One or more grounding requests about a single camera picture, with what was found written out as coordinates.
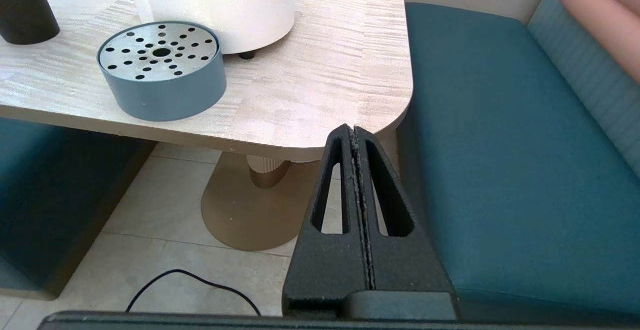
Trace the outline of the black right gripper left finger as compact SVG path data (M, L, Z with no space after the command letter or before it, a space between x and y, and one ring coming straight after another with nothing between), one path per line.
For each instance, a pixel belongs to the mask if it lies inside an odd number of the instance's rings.
M330 132L282 289L286 317L338 317L346 297L374 284L366 220L375 201L364 184L359 153L352 127L343 124ZM324 233L336 164L341 170L341 232Z

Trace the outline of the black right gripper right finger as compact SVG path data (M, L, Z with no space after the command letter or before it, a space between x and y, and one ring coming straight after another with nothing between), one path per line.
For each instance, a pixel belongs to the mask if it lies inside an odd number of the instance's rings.
M453 294L442 263L379 141L353 130L359 213L372 290Z

